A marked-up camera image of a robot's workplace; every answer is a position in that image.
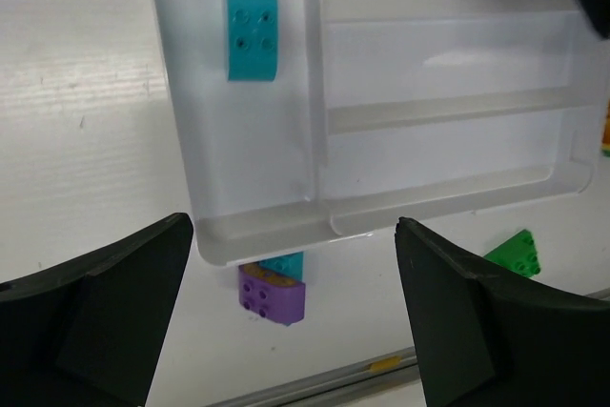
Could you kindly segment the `green lego brick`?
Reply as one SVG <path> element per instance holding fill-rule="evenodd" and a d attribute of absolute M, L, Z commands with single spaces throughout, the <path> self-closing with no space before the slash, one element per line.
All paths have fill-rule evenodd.
<path fill-rule="evenodd" d="M 536 243 L 528 230 L 522 230 L 505 240 L 484 258 L 527 278 L 541 272 Z"/>

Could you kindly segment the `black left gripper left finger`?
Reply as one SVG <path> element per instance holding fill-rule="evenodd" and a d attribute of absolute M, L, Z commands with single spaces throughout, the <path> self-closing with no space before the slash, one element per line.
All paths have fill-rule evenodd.
<path fill-rule="evenodd" d="M 171 214 L 3 282 L 2 405 L 144 405 L 192 240 L 190 218 Z"/>

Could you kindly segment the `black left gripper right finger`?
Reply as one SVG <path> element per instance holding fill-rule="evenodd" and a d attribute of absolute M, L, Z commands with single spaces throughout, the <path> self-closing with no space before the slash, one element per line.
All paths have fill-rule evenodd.
<path fill-rule="evenodd" d="M 609 305 L 513 273 L 411 218 L 397 266 L 430 406 L 605 406 Z"/>

